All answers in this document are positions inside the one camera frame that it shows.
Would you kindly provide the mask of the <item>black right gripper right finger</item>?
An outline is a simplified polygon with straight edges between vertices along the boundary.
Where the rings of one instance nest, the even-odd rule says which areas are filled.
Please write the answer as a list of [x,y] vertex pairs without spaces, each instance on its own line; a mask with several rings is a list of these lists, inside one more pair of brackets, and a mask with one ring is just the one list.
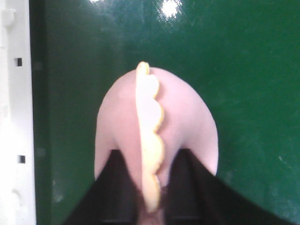
[[167,225],[288,225],[212,175],[189,149],[171,166],[165,198]]

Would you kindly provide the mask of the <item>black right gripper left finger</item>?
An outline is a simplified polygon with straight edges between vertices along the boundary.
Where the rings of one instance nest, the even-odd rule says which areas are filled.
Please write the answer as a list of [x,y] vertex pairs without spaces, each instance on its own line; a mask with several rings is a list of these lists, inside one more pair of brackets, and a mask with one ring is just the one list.
[[138,193],[120,150],[112,150],[102,172],[64,225],[136,225]]

